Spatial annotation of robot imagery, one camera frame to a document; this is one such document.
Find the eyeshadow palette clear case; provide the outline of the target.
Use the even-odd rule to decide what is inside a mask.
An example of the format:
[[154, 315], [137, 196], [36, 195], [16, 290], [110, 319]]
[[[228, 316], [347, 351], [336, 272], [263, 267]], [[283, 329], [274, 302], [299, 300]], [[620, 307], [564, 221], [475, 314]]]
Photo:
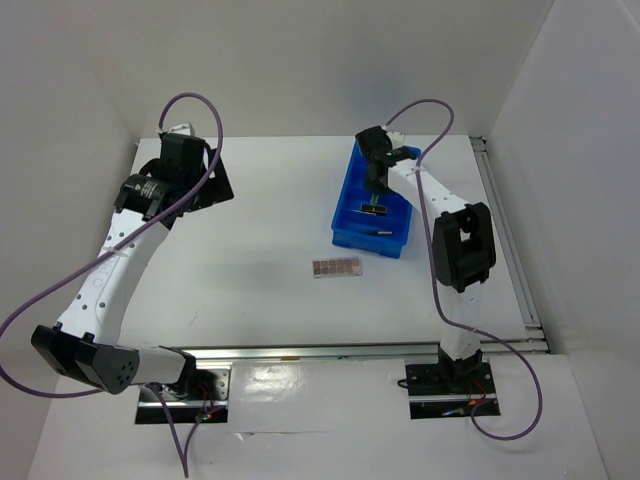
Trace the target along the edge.
[[340, 257], [313, 260], [312, 272], [314, 278], [334, 278], [361, 276], [363, 269], [359, 257]]

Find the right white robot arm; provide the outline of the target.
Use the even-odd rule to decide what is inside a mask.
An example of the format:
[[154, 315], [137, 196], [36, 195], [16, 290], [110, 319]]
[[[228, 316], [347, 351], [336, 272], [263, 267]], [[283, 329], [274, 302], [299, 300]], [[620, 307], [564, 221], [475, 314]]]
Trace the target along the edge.
[[397, 193], [423, 215], [436, 310], [445, 316], [435, 377], [460, 391], [480, 372], [482, 285], [496, 263], [491, 213], [453, 193], [418, 162], [404, 135], [374, 126], [355, 135], [366, 161], [364, 187]]

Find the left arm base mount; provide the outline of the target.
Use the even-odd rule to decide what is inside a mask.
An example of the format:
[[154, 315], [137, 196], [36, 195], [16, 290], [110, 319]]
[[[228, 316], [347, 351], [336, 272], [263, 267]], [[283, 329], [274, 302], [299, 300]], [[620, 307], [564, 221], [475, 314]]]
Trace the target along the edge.
[[[177, 425], [193, 425], [197, 420], [205, 424], [228, 421], [228, 399], [232, 366], [230, 363], [198, 365], [198, 377], [184, 390], [175, 386], [157, 388]], [[167, 418], [160, 400], [152, 390], [141, 386], [134, 423], [136, 425], [166, 425]]]

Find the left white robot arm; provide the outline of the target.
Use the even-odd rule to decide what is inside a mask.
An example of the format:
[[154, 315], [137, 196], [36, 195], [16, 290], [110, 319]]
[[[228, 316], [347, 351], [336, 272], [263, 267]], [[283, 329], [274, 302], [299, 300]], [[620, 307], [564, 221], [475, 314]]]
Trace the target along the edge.
[[222, 163], [208, 173], [216, 151], [194, 136], [166, 133], [159, 157], [121, 185], [101, 250], [108, 259], [90, 271], [75, 299], [31, 344], [59, 374], [110, 394], [159, 383], [176, 399], [197, 387], [195, 358], [168, 347], [119, 342], [127, 307], [153, 254], [175, 221], [233, 198]]

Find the black gold lipstick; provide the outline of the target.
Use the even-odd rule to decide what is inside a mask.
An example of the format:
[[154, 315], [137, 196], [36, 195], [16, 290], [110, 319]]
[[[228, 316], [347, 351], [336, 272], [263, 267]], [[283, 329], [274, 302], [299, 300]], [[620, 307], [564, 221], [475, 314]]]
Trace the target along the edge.
[[387, 208], [382, 205], [362, 204], [360, 207], [360, 212], [375, 216], [386, 216]]

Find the dark green mascara tube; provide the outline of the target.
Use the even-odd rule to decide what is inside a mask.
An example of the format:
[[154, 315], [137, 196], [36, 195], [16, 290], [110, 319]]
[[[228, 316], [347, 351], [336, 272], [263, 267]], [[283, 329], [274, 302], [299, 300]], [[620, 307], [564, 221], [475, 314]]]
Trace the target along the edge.
[[369, 236], [391, 236], [393, 235], [393, 231], [391, 230], [380, 230], [380, 229], [369, 229], [369, 230], [361, 230], [359, 233]]

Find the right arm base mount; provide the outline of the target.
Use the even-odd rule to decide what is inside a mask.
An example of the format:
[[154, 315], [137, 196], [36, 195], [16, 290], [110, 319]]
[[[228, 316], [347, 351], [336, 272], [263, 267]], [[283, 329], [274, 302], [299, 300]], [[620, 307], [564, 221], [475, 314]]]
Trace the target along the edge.
[[447, 380], [436, 355], [412, 356], [405, 360], [404, 373], [396, 380], [408, 399], [412, 420], [500, 416], [499, 400], [490, 363], [458, 380]]

